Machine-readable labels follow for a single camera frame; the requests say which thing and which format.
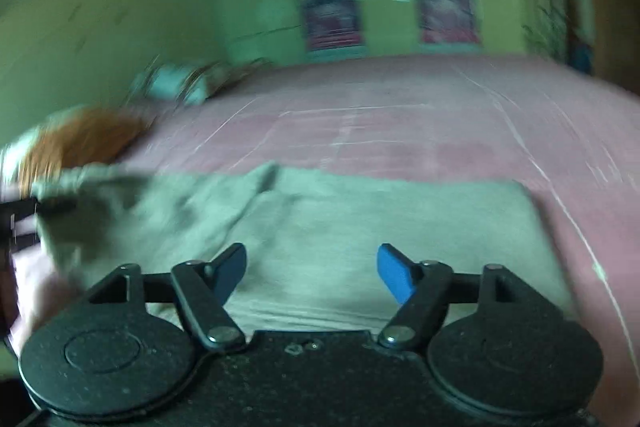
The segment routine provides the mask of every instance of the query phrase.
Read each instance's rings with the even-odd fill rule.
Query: pink cloth
[[[533,58],[410,56],[274,70],[202,107],[147,109],[162,116],[124,160],[131,168],[240,173],[276,160],[425,182],[522,182],[606,356],[591,408],[610,427],[640,419],[635,96]],[[38,250],[17,257],[27,322],[23,304],[43,284],[65,290],[47,263]]]

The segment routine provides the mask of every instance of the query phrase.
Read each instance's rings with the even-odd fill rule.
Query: brown pillow
[[[60,126],[41,130],[20,164],[20,194],[28,196],[36,179],[57,178],[62,169],[111,162],[147,127],[140,118],[86,108]]]

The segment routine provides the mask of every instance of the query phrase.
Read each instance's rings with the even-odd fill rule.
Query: metal bolt
[[[321,349],[322,342],[320,341],[306,341],[302,346],[308,351],[317,351]]]
[[[207,331],[207,336],[216,344],[232,344],[240,337],[240,331],[231,326],[218,326]]]
[[[403,344],[415,337],[415,331],[409,326],[389,326],[382,330],[382,337],[389,344]]]

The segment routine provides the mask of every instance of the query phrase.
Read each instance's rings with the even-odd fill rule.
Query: poster
[[[302,0],[310,52],[363,43],[356,0]]]
[[[416,0],[422,42],[477,43],[471,0]]]

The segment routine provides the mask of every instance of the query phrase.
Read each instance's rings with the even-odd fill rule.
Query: gray blanket
[[[35,192],[78,196],[77,210],[40,218],[38,229],[56,267],[84,287],[123,263],[165,272],[244,243],[247,274],[226,309],[247,334],[378,331],[398,309],[376,273],[382,243],[459,272],[504,264],[574,313],[536,208],[514,182],[417,184],[274,164],[243,176],[90,166]],[[471,308],[453,307],[448,319]],[[154,313],[175,321],[171,309]]]

